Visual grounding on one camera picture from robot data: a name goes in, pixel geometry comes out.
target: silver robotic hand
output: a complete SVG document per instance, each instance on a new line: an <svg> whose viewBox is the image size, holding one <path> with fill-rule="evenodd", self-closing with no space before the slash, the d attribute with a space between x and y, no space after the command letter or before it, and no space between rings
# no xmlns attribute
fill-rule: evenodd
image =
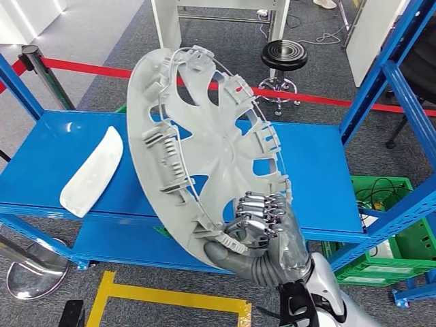
<svg viewBox="0 0 436 327"><path fill-rule="evenodd" d="M210 242L204 251L223 269L277 287L280 326L381 326L342 292L324 256L309 254L295 215L281 194L247 192L225 232L248 250L238 254Z"/></svg>

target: blue metal shelf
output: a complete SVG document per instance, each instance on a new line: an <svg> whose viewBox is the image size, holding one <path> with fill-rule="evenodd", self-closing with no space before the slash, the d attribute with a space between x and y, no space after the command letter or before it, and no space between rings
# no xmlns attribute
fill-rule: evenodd
<svg viewBox="0 0 436 327"><path fill-rule="evenodd" d="M60 206L59 195L111 125L123 139L124 154L107 189L85 219L161 225L144 196L131 162L125 115L102 112L45 111L0 175L0 213L76 219ZM305 236L348 242L366 237L337 127L274 126L282 141L284 161L296 194L293 206ZM328 185L329 193L340 198L342 205L334 212L325 211L331 206L332 199L315 199L314 192L323 185Z"/></svg>
<svg viewBox="0 0 436 327"><path fill-rule="evenodd" d="M388 81L424 151L433 167L436 166L436 131L398 69L435 8L434 0L410 0L339 127L274 123L293 183L293 206L302 233L307 239L348 243L329 258L333 270L436 210L434 174L364 231L343 149ZM79 268L86 268L90 260L106 260L211 271L183 252L173 240L164 242L157 232L152 233L150 226L160 223L134 170L123 114L44 111L1 55L0 79L37 121L0 175L0 221L32 240L47 243ZM15 216L75 219L60 206L59 194L109 125L123 138L123 157L108 188L84 218L73 248L61 246ZM318 196L324 187L340 198L341 205ZM144 239L155 252L141 253L143 247L147 248ZM161 249L154 242L162 244ZM170 255L171 251L177 253L177 258Z"/></svg>
<svg viewBox="0 0 436 327"><path fill-rule="evenodd" d="M142 225L85 221L72 251L81 258L102 262L230 273L200 262L173 238Z"/></svg>

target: gray carpet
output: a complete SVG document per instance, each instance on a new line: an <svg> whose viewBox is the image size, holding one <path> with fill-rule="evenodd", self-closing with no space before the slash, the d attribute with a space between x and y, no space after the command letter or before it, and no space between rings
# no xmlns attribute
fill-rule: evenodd
<svg viewBox="0 0 436 327"><path fill-rule="evenodd" d="M348 17L352 17L352 1L345 1ZM321 10L310 0L291 1L291 12L300 17L301 26L285 29L285 38L291 40L315 40L324 32L334 33L342 26L339 18L332 12ZM189 12L253 17L253 12L204 10L189 8ZM185 20L181 23L183 45L198 44L213 51L229 69L240 74L249 84L256 85L265 78L268 69L259 59L259 51L266 44L258 25L229 22L201 22ZM145 53L158 46L152 11L146 0L129 27L123 34L105 65L132 69ZM297 72L289 74L299 91L339 99L352 99L356 89L349 70L346 55L340 45L307 45L308 64ZM81 110L113 111L125 102L127 80L96 77L78 104ZM277 120L274 107L263 103L267 117ZM302 123L337 124L345 108L302 103L299 107L284 106L281 121ZM399 120L400 115L371 112L353 141L346 149L352 174L407 176L418 185L431 170L410 127L398 137L398 145L388 151L383 143ZM321 188L327 193L328 185ZM77 223L40 221L30 219L51 235L74 240ZM24 242L20 236L14 240ZM0 258L0 267L5 275L6 260ZM88 313L104 270L116 271L115 281L131 285L180 290L199 294L212 294L244 298L253 305L277 311L278 298L274 290L256 287L235 276L212 273L186 272L142 266L98 264L87 272L72 269L67 280L56 293L38 302L23 303L11 299L5 284L0 283L0 326L57 326L65 301L82 298ZM411 309L396 308L390 296L390 287L342 287L358 304L385 326L434 326L436 302L423 300L413 302ZM164 306L145 302L110 299L100 326L235 326L235 315L198 309ZM269 317L253 310L252 326L277 326Z"/></svg>

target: stool seat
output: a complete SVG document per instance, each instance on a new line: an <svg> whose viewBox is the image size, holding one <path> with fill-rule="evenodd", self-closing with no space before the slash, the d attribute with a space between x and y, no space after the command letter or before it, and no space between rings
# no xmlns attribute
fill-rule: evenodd
<svg viewBox="0 0 436 327"><path fill-rule="evenodd" d="M261 58L269 68L288 72L306 65L308 62L308 53L298 42L275 40L263 47Z"/></svg>

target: red barrier rope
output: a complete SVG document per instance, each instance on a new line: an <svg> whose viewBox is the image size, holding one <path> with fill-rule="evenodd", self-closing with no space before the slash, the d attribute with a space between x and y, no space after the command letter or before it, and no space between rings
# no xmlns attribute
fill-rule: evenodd
<svg viewBox="0 0 436 327"><path fill-rule="evenodd" d="M50 58L41 58L42 62L49 68L55 69L63 69L63 70L71 70L74 72L88 73L88 74L96 74L103 75L109 77L116 77L116 78L130 78L131 75L131 70L121 69L121 68L112 68L112 67L103 67L97 65L88 65L85 63L75 63L72 61L64 61L59 59L50 59ZM177 84L183 85L183 82L177 78ZM210 83L209 86L211 90L216 90L216 83ZM255 95L261 95L263 97L278 97L281 99L290 99L290 100L297 100L301 102L310 102L313 104L325 104L330 106L341 106L341 107L350 107L352 105L351 101L348 100L339 100L339 99L330 99L329 97L320 97L318 95L310 95L303 93L290 93L290 92L283 92L283 91L272 91L266 89L258 89L256 87L251 87ZM384 112L397 112L402 113L403 109L400 106L389 106L386 104L374 104L372 107L373 110L376 111L384 111ZM436 111L434 110L425 110L427 116L436 116Z"/></svg>
<svg viewBox="0 0 436 327"><path fill-rule="evenodd" d="M17 60L15 63L13 63L11 67L18 76L21 76L23 72L26 72L26 67L24 67L24 64L20 59ZM6 86L0 82L0 94L5 90L6 90Z"/></svg>

